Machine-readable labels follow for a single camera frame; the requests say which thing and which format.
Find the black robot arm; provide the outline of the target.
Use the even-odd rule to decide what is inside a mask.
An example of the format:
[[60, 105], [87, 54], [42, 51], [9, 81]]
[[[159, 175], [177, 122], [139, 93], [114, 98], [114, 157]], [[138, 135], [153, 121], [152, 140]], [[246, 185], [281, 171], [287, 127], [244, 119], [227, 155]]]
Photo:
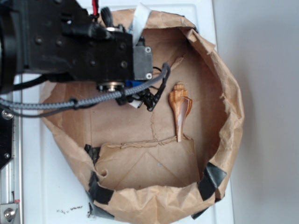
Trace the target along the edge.
[[18, 74], [43, 81], [98, 85], [152, 78], [152, 50], [143, 27], [114, 24], [109, 8], [93, 13], [75, 0], [3, 0], [0, 3], [0, 92], [17, 89]]

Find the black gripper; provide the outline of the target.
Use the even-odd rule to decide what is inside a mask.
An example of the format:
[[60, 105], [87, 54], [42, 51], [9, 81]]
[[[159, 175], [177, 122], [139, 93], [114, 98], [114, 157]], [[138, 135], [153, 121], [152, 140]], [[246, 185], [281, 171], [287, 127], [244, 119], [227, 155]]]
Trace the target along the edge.
[[115, 26], [108, 15], [103, 21], [103, 25], [71, 19], [61, 22], [65, 40], [61, 54], [69, 65], [63, 68], [59, 81], [94, 82], [109, 89], [151, 80], [153, 55], [142, 36], [143, 28]]

